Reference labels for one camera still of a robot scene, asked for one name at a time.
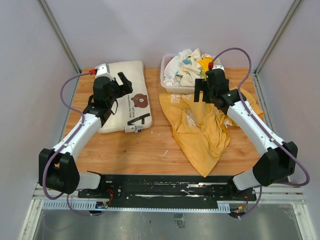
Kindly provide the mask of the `yellow pillowcase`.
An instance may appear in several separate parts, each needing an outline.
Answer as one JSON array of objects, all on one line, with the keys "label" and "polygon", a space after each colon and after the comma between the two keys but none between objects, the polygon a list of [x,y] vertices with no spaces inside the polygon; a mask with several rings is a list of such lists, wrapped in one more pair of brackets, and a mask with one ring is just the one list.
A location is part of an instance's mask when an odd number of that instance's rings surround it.
[{"label": "yellow pillowcase", "polygon": [[194,102],[192,94],[159,94],[172,137],[184,154],[175,174],[235,175],[258,162],[259,154],[239,125],[213,104]]}]

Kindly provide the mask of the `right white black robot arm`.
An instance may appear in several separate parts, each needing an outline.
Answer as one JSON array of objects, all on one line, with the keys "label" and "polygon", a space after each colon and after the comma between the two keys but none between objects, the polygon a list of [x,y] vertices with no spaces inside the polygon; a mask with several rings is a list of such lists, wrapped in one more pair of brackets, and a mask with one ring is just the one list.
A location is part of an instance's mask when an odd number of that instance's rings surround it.
[{"label": "right white black robot arm", "polygon": [[235,175],[226,188],[232,200],[240,199],[246,189],[267,187],[291,176],[295,172],[298,147],[285,142],[261,120],[239,89],[231,90],[222,69],[206,72],[205,79],[196,79],[194,101],[203,101],[221,110],[233,120],[253,143],[259,160],[252,169]]}]

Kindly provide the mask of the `translucent plastic bin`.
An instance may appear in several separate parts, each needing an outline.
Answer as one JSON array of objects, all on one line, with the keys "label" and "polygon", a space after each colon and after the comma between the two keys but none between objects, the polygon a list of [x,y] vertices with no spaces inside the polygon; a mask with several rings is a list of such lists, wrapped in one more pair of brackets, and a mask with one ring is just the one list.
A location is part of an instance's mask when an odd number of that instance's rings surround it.
[{"label": "translucent plastic bin", "polygon": [[213,62],[215,69],[224,69],[219,58],[202,54],[199,49],[184,50],[177,54],[167,54],[162,58],[160,67],[160,84],[167,93],[192,94],[197,79],[204,79]]}]

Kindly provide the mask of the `right aluminium frame post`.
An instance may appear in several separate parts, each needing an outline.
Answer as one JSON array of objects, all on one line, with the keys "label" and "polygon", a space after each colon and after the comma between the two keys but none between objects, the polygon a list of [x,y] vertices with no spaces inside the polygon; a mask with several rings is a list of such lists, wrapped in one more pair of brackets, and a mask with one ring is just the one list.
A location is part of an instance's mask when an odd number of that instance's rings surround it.
[{"label": "right aluminium frame post", "polygon": [[264,67],[265,63],[267,62],[268,58],[271,56],[272,52],[275,50],[278,42],[280,41],[281,37],[283,36],[285,30],[289,26],[290,22],[296,15],[297,11],[303,4],[304,0],[294,0],[290,5],[287,13],[285,14],[281,24],[279,25],[277,31],[275,32],[270,44],[268,45],[267,49],[265,50],[261,60],[259,61],[257,67],[253,71],[255,75],[259,74]]}]

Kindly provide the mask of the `yellow cloth in bin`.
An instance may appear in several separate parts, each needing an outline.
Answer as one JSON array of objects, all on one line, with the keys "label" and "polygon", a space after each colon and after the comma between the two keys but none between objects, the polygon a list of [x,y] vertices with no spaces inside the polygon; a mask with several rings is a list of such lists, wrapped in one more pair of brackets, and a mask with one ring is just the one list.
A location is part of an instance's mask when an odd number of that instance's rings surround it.
[{"label": "yellow cloth in bin", "polygon": [[201,66],[204,73],[209,70],[209,65],[212,63],[212,61],[212,57],[206,57],[198,61],[198,64]]}]

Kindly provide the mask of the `left aluminium frame post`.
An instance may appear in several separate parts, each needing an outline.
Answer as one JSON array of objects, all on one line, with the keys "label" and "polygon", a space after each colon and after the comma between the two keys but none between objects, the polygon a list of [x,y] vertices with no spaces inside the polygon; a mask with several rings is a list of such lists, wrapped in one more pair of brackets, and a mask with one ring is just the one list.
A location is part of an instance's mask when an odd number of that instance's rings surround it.
[{"label": "left aluminium frame post", "polygon": [[72,51],[71,51],[71,49],[69,47],[69,45],[68,45],[68,43],[67,43],[67,41],[66,41],[66,39],[65,39],[61,29],[60,29],[60,27],[59,27],[54,15],[53,15],[51,9],[50,9],[47,1],[46,0],[37,0],[37,2],[39,4],[42,12],[44,13],[48,23],[50,24],[50,26],[51,26],[51,28],[52,28],[57,40],[59,41],[64,53],[66,54],[69,62],[71,63],[72,67],[74,68],[74,70],[77,73],[81,73],[82,70],[79,67],[79,65],[78,65],[78,63],[77,63],[77,61],[76,61],[76,59],[75,59],[75,57],[74,57],[74,55],[73,55],[73,53],[72,53]]}]

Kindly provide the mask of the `white printed cloth in bin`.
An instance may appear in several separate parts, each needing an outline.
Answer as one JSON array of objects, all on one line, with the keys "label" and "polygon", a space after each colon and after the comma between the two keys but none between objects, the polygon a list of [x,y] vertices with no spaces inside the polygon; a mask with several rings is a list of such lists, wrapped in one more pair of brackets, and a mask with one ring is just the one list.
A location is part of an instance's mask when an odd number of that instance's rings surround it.
[{"label": "white printed cloth in bin", "polygon": [[186,49],[173,57],[164,69],[164,85],[167,87],[194,87],[196,79],[205,79],[198,61],[213,58],[209,54],[202,54],[200,49],[194,51]]}]

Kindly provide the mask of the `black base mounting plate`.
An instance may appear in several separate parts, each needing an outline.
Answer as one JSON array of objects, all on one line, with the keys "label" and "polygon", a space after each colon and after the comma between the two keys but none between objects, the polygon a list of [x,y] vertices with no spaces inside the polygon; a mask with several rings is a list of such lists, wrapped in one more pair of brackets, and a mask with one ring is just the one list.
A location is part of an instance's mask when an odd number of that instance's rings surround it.
[{"label": "black base mounting plate", "polygon": [[153,207],[211,206],[212,202],[253,202],[257,199],[252,188],[232,192],[228,175],[137,175],[103,174],[97,189],[83,189],[79,198],[107,199],[111,204],[133,203]]}]

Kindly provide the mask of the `aluminium frame post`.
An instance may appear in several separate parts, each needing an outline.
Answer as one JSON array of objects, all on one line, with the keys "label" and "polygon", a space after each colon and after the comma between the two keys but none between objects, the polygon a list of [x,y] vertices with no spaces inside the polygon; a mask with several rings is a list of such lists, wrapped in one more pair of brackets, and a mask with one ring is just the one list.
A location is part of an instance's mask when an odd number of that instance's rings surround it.
[{"label": "aluminium frame post", "polygon": [[290,5],[287,13],[285,14],[281,24],[279,25],[277,31],[275,32],[270,44],[268,45],[267,49],[265,50],[261,60],[259,61],[257,67],[253,71],[255,75],[259,74],[264,67],[265,63],[267,62],[268,58],[271,56],[272,52],[275,50],[278,42],[280,41],[281,37],[283,36],[285,30],[289,26],[290,22],[296,15],[297,11],[303,4],[304,0],[294,0]]},{"label": "aluminium frame post", "polygon": [[42,12],[44,13],[48,23],[50,24],[50,26],[51,26],[51,28],[52,28],[57,40],[59,41],[64,53],[66,54],[69,62],[71,63],[72,67],[74,68],[74,70],[77,73],[81,73],[82,70],[79,67],[79,65],[78,65],[78,63],[77,63],[77,61],[76,61],[76,59],[75,59],[75,57],[74,57],[74,55],[73,55],[73,53],[72,53],[72,51],[71,51],[71,49],[69,47],[69,45],[68,45],[68,43],[67,43],[67,41],[66,41],[66,39],[65,39],[61,29],[60,29],[60,27],[59,27],[54,15],[53,15],[51,9],[50,9],[47,1],[46,0],[37,0],[37,2],[39,4]]}]

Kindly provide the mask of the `white pillow with bear print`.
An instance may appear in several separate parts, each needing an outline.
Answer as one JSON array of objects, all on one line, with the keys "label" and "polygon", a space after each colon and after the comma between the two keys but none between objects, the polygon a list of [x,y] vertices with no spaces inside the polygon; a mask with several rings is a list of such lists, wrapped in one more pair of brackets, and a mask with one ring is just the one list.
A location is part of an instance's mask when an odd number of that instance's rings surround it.
[{"label": "white pillow with bear print", "polygon": [[121,61],[106,64],[113,78],[121,85],[118,77],[123,72],[131,81],[133,92],[117,99],[118,109],[115,115],[111,115],[98,131],[100,134],[108,134],[118,131],[125,133],[140,133],[151,127],[151,105],[144,77],[144,64],[140,60]]}]

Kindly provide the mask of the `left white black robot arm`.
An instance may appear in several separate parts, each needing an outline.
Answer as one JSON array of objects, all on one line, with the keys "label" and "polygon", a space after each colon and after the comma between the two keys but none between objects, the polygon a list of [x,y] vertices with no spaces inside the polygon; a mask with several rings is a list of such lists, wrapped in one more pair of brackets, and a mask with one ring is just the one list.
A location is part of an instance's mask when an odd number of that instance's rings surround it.
[{"label": "left white black robot arm", "polygon": [[76,160],[92,136],[111,115],[116,114],[112,108],[118,104],[117,100],[133,92],[132,82],[123,72],[117,74],[121,84],[109,73],[99,74],[97,69],[92,69],[87,74],[95,76],[93,94],[89,97],[86,108],[80,111],[80,120],[61,142],[51,149],[44,148],[39,154],[39,184],[50,200],[58,197],[51,196],[48,190],[70,195],[77,189],[89,189],[96,198],[107,193],[107,185],[101,182],[101,175],[79,172]]}]

